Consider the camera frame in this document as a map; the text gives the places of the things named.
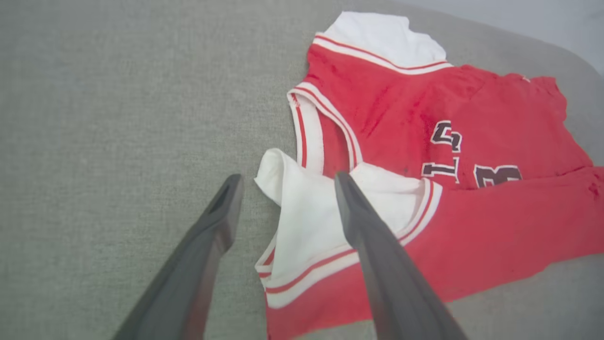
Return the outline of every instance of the basketball jersey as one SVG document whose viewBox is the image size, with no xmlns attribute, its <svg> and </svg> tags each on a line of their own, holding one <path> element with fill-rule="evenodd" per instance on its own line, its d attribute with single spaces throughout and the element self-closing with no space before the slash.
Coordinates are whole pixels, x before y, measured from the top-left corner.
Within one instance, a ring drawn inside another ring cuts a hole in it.
<svg viewBox="0 0 604 340">
<path fill-rule="evenodd" d="M 454 67 L 407 18 L 344 12 L 307 58 L 288 100 L 298 164 L 318 174 L 366 162 L 475 189 L 593 165 L 553 78 Z"/>
<path fill-rule="evenodd" d="M 444 301 L 604 251 L 604 168 L 480 190 L 449 189 L 366 163 L 351 176 Z M 255 181 L 281 206 L 277 232 L 255 267 L 269 339 L 371 319 L 333 180 L 271 149 Z"/>
</svg>

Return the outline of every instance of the gray couch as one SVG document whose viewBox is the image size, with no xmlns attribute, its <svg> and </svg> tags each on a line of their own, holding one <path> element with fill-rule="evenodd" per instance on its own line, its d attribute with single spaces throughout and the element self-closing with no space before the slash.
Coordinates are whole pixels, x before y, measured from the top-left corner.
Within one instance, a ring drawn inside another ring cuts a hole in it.
<svg viewBox="0 0 604 340">
<path fill-rule="evenodd" d="M 456 65 L 556 77 L 568 129 L 604 165 L 602 78 L 569 51 L 485 25 L 384 0 L 2 1 L 0 338 L 110 338 L 234 172 L 243 209 L 206 338 L 265 338 L 253 265 L 279 210 L 252 178 L 268 148 L 294 156 L 284 95 L 342 10 L 405 15 Z M 472 339 L 599 339 L 603 286 L 604 257 L 592 256 L 449 306 Z"/>
</svg>

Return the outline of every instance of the white wall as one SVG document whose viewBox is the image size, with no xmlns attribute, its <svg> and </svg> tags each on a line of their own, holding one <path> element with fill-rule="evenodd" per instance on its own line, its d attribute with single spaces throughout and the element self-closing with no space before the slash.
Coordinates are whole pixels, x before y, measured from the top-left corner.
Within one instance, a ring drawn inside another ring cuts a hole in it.
<svg viewBox="0 0 604 340">
<path fill-rule="evenodd" d="M 604 0 L 395 0 L 564 47 L 604 75 Z"/>
</svg>

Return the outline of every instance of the red stripe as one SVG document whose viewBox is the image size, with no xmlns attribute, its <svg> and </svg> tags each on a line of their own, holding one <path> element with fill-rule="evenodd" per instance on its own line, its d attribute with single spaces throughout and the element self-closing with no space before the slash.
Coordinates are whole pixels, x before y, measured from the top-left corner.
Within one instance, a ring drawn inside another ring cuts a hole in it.
<svg viewBox="0 0 604 340">
<path fill-rule="evenodd" d="M 432 202 L 432 193 L 434 192 L 434 185 L 432 185 L 432 182 L 426 181 L 426 183 L 430 185 L 430 193 L 428 194 L 428 202 L 426 202 L 426 206 L 423 208 L 422 216 L 419 217 L 419 220 L 417 221 L 416 225 L 413 226 L 413 229 L 410 232 L 399 238 L 399 242 L 401 242 L 405 236 L 411 235 L 411 233 L 422 223 L 424 217 L 426 217 L 426 213 L 428 212 L 428 208 L 430 208 L 430 203 Z"/>
<path fill-rule="evenodd" d="M 300 139 L 302 140 L 302 168 L 306 168 L 306 132 L 304 131 L 304 121 L 302 120 L 302 110 L 296 95 L 292 93 L 292 99 L 296 103 L 296 111 L 298 112 L 298 126 L 300 127 Z"/>
<path fill-rule="evenodd" d="M 418 69 L 420 69 L 420 68 L 428 68 L 428 67 L 432 67 L 432 66 L 436 66 L 436 65 L 440 65 L 440 64 L 446 64 L 446 63 L 447 63 L 447 61 L 446 61 L 446 60 L 444 60 L 444 61 L 439 61 L 439 62 L 435 62 L 435 63 L 433 63 L 433 64 L 424 65 L 424 66 L 416 66 L 416 67 L 402 67 L 402 66 L 398 66 L 398 65 L 396 65 L 395 63 L 393 63 L 392 61 L 390 61 L 390 60 L 388 60 L 388 59 L 386 59 L 386 58 L 384 58 L 384 57 L 378 56 L 377 54 L 371 53 L 371 52 L 366 51 L 366 50 L 362 50 L 362 49 L 360 49 L 360 48 L 358 48 L 358 47 L 354 47 L 354 46 L 350 46 L 350 45 L 342 44 L 341 42 L 333 41 L 333 40 L 331 40 L 331 39 L 329 39 L 329 38 L 326 38 L 326 37 L 324 37 L 324 36 L 320 36 L 320 35 L 315 36 L 315 38 L 316 38 L 316 39 L 325 40 L 325 41 L 329 41 L 329 42 L 331 42 L 332 44 L 337 45 L 337 46 L 342 46 L 342 47 L 349 48 L 349 49 L 351 49 L 351 50 L 359 51 L 359 52 L 361 52 L 361 53 L 369 54 L 370 56 L 373 56 L 373 57 L 376 57 L 376 58 L 378 58 L 378 59 L 380 59 L 380 60 L 383 60 L 383 61 L 385 61 L 385 62 L 389 63 L 390 65 L 392 65 L 392 66 L 394 66 L 394 67 L 396 67 L 396 68 L 398 68 L 398 69 L 400 69 L 400 70 L 418 70 Z"/>
<path fill-rule="evenodd" d="M 422 223 L 423 219 L 426 217 L 426 212 L 428 211 L 428 208 L 430 207 L 430 203 L 432 202 L 432 192 L 433 192 L 433 185 L 430 181 L 428 181 L 428 184 L 430 185 L 430 192 L 428 194 L 428 202 L 426 203 L 426 206 L 423 209 L 422 215 L 420 216 L 419 220 L 417 221 L 416 225 L 413 226 L 413 229 L 411 229 L 411 232 L 407 233 L 407 235 L 411 234 L 415 229 L 417 229 L 417 227 Z M 399 239 L 399 242 L 402 241 L 405 238 L 405 236 L 401 237 Z M 324 260 L 321 260 L 315 264 L 313 264 L 312 266 L 310 266 L 308 269 L 306 269 L 302 274 L 300 274 L 300 276 L 298 276 L 295 280 L 283 285 L 283 286 L 279 286 L 279 287 L 274 287 L 274 288 L 266 288 L 266 293 L 269 294 L 275 294 L 275 293 L 281 293 L 284 292 L 288 289 L 290 289 L 291 287 L 293 287 L 296 283 L 302 281 L 303 278 L 306 277 L 306 275 L 308 275 L 311 271 L 313 271 L 316 268 L 319 268 L 321 266 L 324 266 L 326 264 L 329 264 L 332 261 L 337 260 L 338 258 L 344 257 L 350 253 L 356 252 L 356 250 L 354 249 L 349 249 L 347 251 L 338 253 L 336 255 L 333 255 L 331 257 L 328 257 Z"/>
<path fill-rule="evenodd" d="M 356 252 L 356 250 L 354 249 L 349 249 L 345 252 L 341 252 L 339 254 L 336 254 L 332 257 L 328 257 L 324 260 L 321 260 L 315 264 L 313 264 L 312 266 L 310 266 L 308 269 L 306 269 L 300 276 L 298 276 L 295 280 L 291 281 L 290 283 L 287 283 L 283 286 L 279 286 L 279 287 L 274 287 L 274 288 L 266 288 L 266 293 L 270 293 L 270 294 L 275 294 L 275 293 L 280 293 L 280 292 L 284 292 L 287 289 L 290 289 L 291 287 L 293 287 L 296 283 L 300 282 L 303 278 L 306 277 L 306 275 L 308 275 L 311 271 L 313 271 L 315 268 L 321 267 L 325 264 L 328 264 L 332 261 L 337 260 L 338 258 L 344 257 L 350 253 Z"/>
<path fill-rule="evenodd" d="M 334 119 L 336 119 L 336 120 L 337 120 L 337 121 L 340 123 L 340 125 L 342 126 L 342 128 L 344 128 L 344 132 L 346 132 L 346 134 L 348 135 L 348 139 L 349 139 L 350 143 L 352 144 L 352 160 L 353 160 L 353 166 L 356 166 L 356 150 L 355 150 L 355 143 L 354 143 L 354 141 L 353 141 L 353 139 L 352 139 L 352 132 L 350 132 L 350 131 L 349 131 L 349 130 L 346 128 L 346 125 L 344 125 L 344 123 L 342 122 L 342 120 L 340 120 L 340 118 L 338 118 L 338 116 L 336 116 L 335 114 L 333 114 L 333 112 L 331 112 L 331 111 L 330 111 L 330 110 L 329 110 L 329 109 L 328 109 L 328 108 L 325 106 L 325 104 L 323 104 L 323 103 L 322 103 L 322 101 L 320 101 L 320 100 L 319 100 L 319 98 L 317 98 L 317 96 L 316 96 L 316 95 L 315 95 L 313 92 L 311 92 L 310 90 L 307 90 L 307 89 L 305 89 L 305 88 L 302 88 L 302 87 L 295 87 L 294 89 L 295 89 L 295 90 L 304 91 L 304 92 L 306 92 L 306 93 L 310 94 L 311 96 L 313 96 L 313 98 L 315 98 L 315 100 L 316 100 L 316 101 L 317 101 L 319 104 L 321 104 L 321 106 L 322 106 L 322 107 L 323 107 L 323 108 L 324 108 L 324 109 L 325 109 L 327 112 L 329 112 L 329 113 L 332 115 L 332 117 L 333 117 Z"/>
<path fill-rule="evenodd" d="M 264 264 L 262 264 L 263 266 L 267 266 L 269 263 L 272 262 L 272 259 L 275 258 L 275 248 L 272 249 L 271 254 L 268 255 L 268 257 L 266 258 L 266 261 L 264 262 Z"/>
</svg>

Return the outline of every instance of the jersey number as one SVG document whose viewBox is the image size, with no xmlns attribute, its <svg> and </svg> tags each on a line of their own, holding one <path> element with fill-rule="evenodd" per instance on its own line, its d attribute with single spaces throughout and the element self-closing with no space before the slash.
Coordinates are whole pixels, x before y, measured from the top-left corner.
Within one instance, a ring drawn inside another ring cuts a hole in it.
<svg viewBox="0 0 604 340">
<path fill-rule="evenodd" d="M 451 121 L 441 120 L 436 123 L 430 141 L 432 144 L 451 145 L 451 151 L 457 154 L 461 152 L 461 140 L 461 134 L 451 129 Z M 452 166 L 434 162 L 424 163 L 422 166 L 422 175 L 425 177 L 433 177 L 435 175 L 451 176 L 455 177 L 456 183 L 459 183 L 459 178 L 457 177 L 459 161 L 459 157 L 453 157 Z M 476 179 L 476 185 L 479 188 L 484 188 L 489 185 L 497 185 L 507 181 L 521 180 L 522 175 L 515 165 L 501 165 L 495 169 L 490 166 L 475 165 L 474 178 Z"/>
</svg>

